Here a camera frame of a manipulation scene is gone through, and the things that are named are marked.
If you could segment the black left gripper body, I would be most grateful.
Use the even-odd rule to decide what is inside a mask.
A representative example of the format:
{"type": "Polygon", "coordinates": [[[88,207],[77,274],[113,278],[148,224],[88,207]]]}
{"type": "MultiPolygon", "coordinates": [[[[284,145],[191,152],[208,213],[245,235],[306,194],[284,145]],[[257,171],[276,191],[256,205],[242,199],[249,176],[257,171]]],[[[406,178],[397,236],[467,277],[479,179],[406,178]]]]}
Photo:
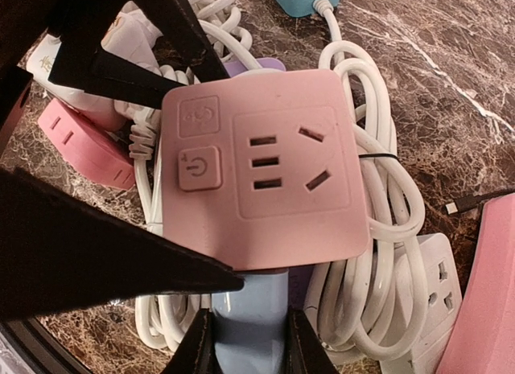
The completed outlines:
{"type": "Polygon", "coordinates": [[[30,86],[31,74],[18,66],[27,50],[47,28],[58,0],[1,0],[1,125],[30,86]]]}

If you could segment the light blue charger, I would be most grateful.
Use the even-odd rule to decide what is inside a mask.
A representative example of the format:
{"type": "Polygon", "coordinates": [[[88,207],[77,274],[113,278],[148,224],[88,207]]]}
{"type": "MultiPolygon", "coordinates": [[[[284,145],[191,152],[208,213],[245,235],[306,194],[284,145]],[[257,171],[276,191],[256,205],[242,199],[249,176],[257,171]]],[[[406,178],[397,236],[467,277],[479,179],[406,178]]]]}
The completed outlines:
{"type": "Polygon", "coordinates": [[[288,272],[247,273],[239,291],[212,295],[214,351],[223,373],[284,372],[288,272]]]}

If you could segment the pink cube socket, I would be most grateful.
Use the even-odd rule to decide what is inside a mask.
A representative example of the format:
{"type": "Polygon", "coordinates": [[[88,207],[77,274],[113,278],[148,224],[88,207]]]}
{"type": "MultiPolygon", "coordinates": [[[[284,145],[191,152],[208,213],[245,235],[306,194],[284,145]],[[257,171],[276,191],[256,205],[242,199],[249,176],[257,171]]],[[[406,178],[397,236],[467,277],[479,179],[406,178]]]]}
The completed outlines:
{"type": "Polygon", "coordinates": [[[365,191],[339,77],[244,74],[163,99],[163,235],[239,271],[361,255],[365,191]]]}

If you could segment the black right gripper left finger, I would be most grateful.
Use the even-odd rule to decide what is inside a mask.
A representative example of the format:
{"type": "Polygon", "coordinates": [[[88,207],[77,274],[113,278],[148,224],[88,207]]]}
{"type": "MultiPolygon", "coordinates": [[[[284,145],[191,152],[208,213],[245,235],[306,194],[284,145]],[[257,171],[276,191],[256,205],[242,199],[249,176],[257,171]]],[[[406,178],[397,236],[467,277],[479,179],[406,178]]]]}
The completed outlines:
{"type": "Polygon", "coordinates": [[[186,335],[164,368],[164,374],[212,374],[216,357],[212,342],[212,314],[199,310],[186,335]]]}

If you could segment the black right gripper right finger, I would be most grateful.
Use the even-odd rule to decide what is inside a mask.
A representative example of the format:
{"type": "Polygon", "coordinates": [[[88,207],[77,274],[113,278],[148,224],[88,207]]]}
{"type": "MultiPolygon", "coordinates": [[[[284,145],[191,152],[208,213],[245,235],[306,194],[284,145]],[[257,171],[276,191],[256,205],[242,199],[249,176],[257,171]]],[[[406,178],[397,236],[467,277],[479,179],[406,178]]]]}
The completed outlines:
{"type": "Polygon", "coordinates": [[[307,316],[289,308],[287,313],[287,372],[290,374],[338,374],[307,316]]]}

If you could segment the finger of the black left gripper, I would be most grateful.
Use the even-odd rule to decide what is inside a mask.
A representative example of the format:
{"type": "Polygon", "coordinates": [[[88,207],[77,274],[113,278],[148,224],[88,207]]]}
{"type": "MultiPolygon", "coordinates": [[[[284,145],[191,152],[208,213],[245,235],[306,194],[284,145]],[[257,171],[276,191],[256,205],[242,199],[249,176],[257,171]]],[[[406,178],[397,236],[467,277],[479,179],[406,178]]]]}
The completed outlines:
{"type": "Polygon", "coordinates": [[[91,207],[23,170],[1,173],[1,318],[144,294],[240,290],[233,270],[91,207]]]}
{"type": "Polygon", "coordinates": [[[163,33],[199,80],[228,78],[188,0],[59,0],[48,28],[61,41],[49,75],[53,84],[153,109],[180,86],[101,46],[128,1],[163,33]]]}

